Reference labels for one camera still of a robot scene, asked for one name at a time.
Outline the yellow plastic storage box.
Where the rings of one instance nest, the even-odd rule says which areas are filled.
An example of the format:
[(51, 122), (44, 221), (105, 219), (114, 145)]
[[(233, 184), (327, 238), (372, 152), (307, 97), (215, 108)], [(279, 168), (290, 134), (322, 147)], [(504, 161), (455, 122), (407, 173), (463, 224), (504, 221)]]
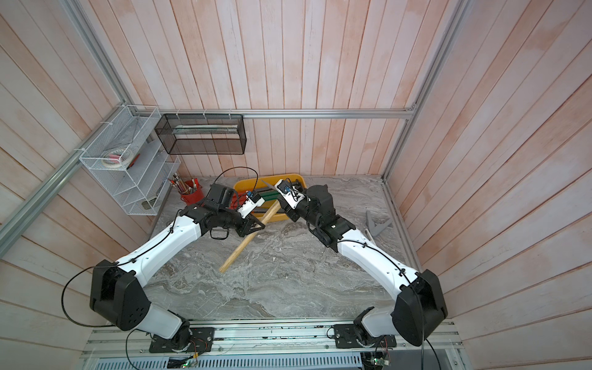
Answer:
[[(242, 189), (242, 190), (235, 190), (236, 193), (243, 193), (243, 192), (247, 192), (247, 191), (252, 191), (252, 190), (256, 190), (264, 199), (266, 200), (271, 200), (271, 199), (276, 199), (278, 198), (279, 194), (276, 190), (273, 189), (273, 186), (276, 185), (276, 183), (273, 183), (272, 180), (264, 180), (263, 183), (259, 182), (259, 180), (262, 177), (259, 177), (258, 179), (256, 178), (250, 178), (252, 180), (254, 180), (254, 183), (244, 183), (244, 185), (246, 186), (247, 189)], [(303, 183), (303, 185), (306, 185), (305, 183), (305, 179), (300, 175), (300, 174), (285, 174), (285, 177), (282, 177), (281, 180), (285, 180), (285, 179), (289, 179), (290, 182), (292, 183), (295, 180), (299, 180), (300, 182)], [(262, 206), (260, 206), (259, 208), (255, 208), (252, 211), (252, 214), (254, 214), (254, 216), (258, 217), (260, 220), (262, 219), (263, 215), (266, 213), (266, 211), (269, 208), (263, 208)]]

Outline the wooden handle pick hammer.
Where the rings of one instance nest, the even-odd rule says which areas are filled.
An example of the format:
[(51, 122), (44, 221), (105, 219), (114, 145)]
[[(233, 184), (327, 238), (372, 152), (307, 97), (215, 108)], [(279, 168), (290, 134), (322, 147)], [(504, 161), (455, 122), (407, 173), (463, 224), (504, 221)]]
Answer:
[[(282, 179), (282, 177), (285, 177), (285, 174), (262, 177), (259, 180), (259, 182), (263, 183), (264, 180), (272, 180), (273, 183), (277, 183), (280, 179)], [(244, 183), (247, 183), (247, 184), (254, 183), (254, 180), (252, 180), (252, 179), (240, 180), (239, 182), (237, 182), (234, 185), (234, 189), (235, 190), (242, 190), (243, 188), (247, 189), (246, 186), (244, 185)], [(281, 214), (281, 215), (277, 216), (277, 213), (279, 212), (279, 210), (280, 210), (280, 204), (276, 201), (263, 215), (261, 222), (264, 225), (268, 225), (269, 223), (274, 223), (274, 222), (278, 222), (281, 220), (287, 220), (288, 217), (285, 214)], [(246, 246), (254, 240), (254, 238), (257, 236), (257, 234), (258, 234), (258, 232), (254, 232), (253, 234), (249, 234), (248, 236), (246, 236), (243, 239), (243, 241), (234, 250), (234, 252), (231, 254), (231, 256), (220, 267), (220, 269), (219, 269), (220, 273), (225, 273), (225, 271), (228, 270), (228, 268), (237, 260), (238, 256), (242, 253), (242, 251), (246, 248)]]

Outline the green hoe red grip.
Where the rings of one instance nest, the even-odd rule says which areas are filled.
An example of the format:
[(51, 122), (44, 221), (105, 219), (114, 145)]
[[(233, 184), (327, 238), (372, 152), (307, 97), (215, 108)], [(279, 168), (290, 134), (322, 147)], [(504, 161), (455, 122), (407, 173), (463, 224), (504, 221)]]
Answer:
[(237, 210), (238, 208), (240, 208), (242, 206), (242, 204), (245, 202), (246, 198), (247, 198), (247, 194), (245, 192), (233, 194), (233, 197), (231, 199), (230, 208)]
[(263, 204), (263, 208), (269, 208), (273, 203), (276, 202), (276, 199), (266, 200)]

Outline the grey speckled hoe red grip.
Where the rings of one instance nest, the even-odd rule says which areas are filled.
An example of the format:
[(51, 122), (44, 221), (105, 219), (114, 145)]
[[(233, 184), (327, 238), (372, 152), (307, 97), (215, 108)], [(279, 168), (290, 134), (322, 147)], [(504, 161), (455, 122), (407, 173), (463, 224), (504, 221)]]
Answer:
[(295, 188), (299, 189), (300, 191), (301, 191), (302, 189), (305, 189), (305, 188), (306, 188), (306, 186), (305, 186), (305, 185), (303, 185), (303, 183), (302, 183), (302, 182), (300, 182), (299, 180), (295, 180), (295, 181), (293, 181), (293, 182), (292, 182), (292, 185), (293, 185), (293, 187), (295, 187)]

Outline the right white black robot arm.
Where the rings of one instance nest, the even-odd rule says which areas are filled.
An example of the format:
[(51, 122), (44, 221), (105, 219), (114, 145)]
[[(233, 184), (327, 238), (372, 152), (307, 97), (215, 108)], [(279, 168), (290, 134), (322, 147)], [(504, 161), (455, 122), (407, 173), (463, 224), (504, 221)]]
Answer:
[(279, 180), (274, 187), (291, 220), (305, 220), (309, 232), (323, 245), (356, 263), (393, 299), (392, 307), (371, 307), (357, 317), (359, 342), (398, 334), (411, 345), (423, 345), (448, 315), (436, 274), (430, 270), (419, 272), (386, 254), (352, 222), (336, 213), (327, 186), (298, 191), (288, 180)]

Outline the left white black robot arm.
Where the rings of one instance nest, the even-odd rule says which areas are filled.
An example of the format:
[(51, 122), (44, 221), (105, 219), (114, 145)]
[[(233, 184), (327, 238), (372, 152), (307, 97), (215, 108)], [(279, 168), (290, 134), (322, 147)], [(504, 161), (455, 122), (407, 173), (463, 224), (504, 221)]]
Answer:
[(256, 191), (241, 197), (230, 187), (212, 184), (205, 198), (177, 211), (170, 225), (144, 245), (117, 261), (103, 260), (89, 268), (91, 310), (122, 331), (144, 331), (175, 352), (186, 350), (190, 323), (152, 303), (146, 284), (172, 257), (214, 229), (234, 230), (241, 237), (265, 229), (252, 214), (264, 202)]

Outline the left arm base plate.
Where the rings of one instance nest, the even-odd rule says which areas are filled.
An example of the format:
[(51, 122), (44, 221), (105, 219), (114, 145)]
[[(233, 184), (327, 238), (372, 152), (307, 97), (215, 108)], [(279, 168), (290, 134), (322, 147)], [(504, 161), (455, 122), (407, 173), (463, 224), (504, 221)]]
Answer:
[(186, 327), (181, 328), (172, 339), (163, 339), (158, 335), (153, 336), (149, 347), (149, 353), (197, 353), (202, 355), (210, 352), (213, 346), (215, 328), (213, 327)]

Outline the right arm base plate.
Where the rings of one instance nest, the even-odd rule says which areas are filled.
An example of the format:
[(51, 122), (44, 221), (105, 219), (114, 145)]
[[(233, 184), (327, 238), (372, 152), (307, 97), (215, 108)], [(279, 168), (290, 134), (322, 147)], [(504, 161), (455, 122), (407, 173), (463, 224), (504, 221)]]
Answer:
[(395, 348), (396, 337), (394, 335), (381, 335), (373, 337), (362, 328), (361, 325), (337, 324), (333, 325), (333, 339), (335, 346), (342, 349), (350, 348)]

